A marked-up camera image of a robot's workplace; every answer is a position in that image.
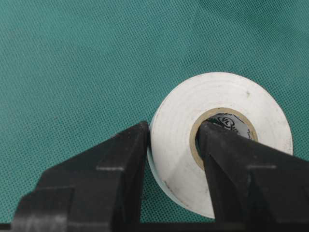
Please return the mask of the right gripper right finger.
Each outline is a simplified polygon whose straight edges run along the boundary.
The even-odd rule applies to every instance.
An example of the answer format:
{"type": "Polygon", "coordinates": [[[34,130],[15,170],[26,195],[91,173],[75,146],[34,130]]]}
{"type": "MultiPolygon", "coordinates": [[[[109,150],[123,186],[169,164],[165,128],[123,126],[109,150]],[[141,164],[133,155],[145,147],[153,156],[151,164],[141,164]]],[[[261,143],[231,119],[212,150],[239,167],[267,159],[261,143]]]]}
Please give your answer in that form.
{"type": "Polygon", "coordinates": [[[204,121],[197,132],[215,220],[307,225],[309,163],[204,121]]]}

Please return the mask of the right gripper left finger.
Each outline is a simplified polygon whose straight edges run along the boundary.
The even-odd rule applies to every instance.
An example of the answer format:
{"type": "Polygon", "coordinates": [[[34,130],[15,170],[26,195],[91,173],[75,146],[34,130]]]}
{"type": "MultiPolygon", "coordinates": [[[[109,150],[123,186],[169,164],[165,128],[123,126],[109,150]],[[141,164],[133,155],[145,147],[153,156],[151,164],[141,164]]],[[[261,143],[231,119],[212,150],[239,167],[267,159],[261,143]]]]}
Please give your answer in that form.
{"type": "Polygon", "coordinates": [[[12,231],[135,231],[147,145],[142,121],[47,169],[20,200],[12,231]]]}

